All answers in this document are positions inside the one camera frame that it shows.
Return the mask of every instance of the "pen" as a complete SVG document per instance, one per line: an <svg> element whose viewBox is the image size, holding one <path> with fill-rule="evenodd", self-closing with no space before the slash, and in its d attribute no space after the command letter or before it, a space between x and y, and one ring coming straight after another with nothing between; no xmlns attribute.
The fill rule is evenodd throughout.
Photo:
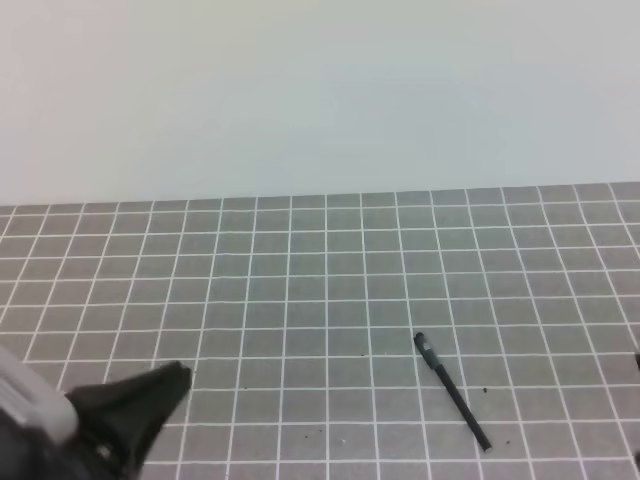
<svg viewBox="0 0 640 480"><path fill-rule="evenodd" d="M458 407L458 410L460 410L462 417L465 419L467 425L469 425L469 428L475 435L476 440L478 440L478 444L480 445L480 447L482 447L482 450L484 450L485 452L490 451L492 448L491 442L489 442L489 439L482 431L482 428L480 428L480 425L478 425L478 422L473 416L473 413L471 413L471 410L469 410L469 407L467 407L467 404L464 402L464 399L460 395L460 392L458 392L458 389L453 383L453 380L451 380L451 377L445 370L444 365L440 363L440 359L433 351L431 345L429 345L429 343L427 342L427 338L423 333L418 332L413 338L413 343L416 344L416 348L422 355L422 358L424 358L425 362L427 362L427 365L429 365L429 368L431 368L431 370L434 370L438 375L438 378L440 378L440 381L447 389L447 392L449 392L449 396L451 396L453 403L456 404L456 407Z"/></svg>

